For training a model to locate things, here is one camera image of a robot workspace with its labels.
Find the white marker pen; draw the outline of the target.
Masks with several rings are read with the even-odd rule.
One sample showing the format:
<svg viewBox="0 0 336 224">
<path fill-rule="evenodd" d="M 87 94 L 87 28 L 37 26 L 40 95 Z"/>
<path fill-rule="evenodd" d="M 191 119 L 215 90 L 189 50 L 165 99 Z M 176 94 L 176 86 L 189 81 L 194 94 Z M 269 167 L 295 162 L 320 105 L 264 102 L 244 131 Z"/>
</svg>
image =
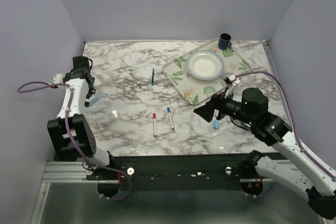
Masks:
<svg viewBox="0 0 336 224">
<path fill-rule="evenodd" d="M 172 131 L 175 131 L 170 107 L 167 107 L 167 114 L 169 116 L 170 127 L 171 127 Z"/>
</svg>

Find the white red marker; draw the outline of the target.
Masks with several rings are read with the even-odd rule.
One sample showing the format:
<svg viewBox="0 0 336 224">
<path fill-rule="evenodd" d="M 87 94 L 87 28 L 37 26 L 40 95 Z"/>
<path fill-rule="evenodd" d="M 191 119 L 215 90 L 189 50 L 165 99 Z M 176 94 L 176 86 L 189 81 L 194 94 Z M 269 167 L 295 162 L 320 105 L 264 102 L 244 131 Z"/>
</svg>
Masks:
<svg viewBox="0 0 336 224">
<path fill-rule="evenodd" d="M 153 136 L 157 137 L 156 113 L 153 113 Z"/>
</svg>

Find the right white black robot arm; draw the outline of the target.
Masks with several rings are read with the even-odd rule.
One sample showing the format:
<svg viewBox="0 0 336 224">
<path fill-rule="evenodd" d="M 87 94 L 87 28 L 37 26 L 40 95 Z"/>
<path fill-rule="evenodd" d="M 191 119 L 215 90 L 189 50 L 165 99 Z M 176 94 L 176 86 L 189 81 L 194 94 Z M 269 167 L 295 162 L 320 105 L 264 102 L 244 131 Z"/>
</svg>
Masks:
<svg viewBox="0 0 336 224">
<path fill-rule="evenodd" d="M 211 122 L 214 111 L 218 120 L 225 116 L 249 125 L 255 138 L 278 151 L 299 170 L 280 167 L 258 151 L 252 151 L 241 165 L 249 178 L 260 175 L 296 192 L 307 200 L 310 208 L 324 219 L 335 218 L 335 170 L 327 165 L 301 140 L 282 118 L 268 111 L 268 98 L 258 88 L 247 88 L 241 101 L 230 95 L 215 94 L 194 113 Z"/>
</svg>

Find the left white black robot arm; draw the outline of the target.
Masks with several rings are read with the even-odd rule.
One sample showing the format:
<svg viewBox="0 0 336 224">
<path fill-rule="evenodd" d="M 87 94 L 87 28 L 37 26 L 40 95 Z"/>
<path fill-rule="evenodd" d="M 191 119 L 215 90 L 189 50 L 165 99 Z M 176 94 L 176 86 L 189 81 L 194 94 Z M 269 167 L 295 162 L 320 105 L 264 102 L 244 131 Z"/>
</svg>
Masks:
<svg viewBox="0 0 336 224">
<path fill-rule="evenodd" d="M 84 116 L 87 100 L 95 94 L 94 77 L 91 75 L 92 60 L 84 56 L 72 59 L 73 68 L 66 74 L 56 74 L 53 84 L 65 87 L 60 112 L 47 123 L 47 130 L 57 157 L 61 161 L 77 161 L 99 165 L 98 173 L 104 179 L 116 175 L 116 166 L 110 162 L 110 154 L 97 147 L 95 136 Z"/>
</svg>

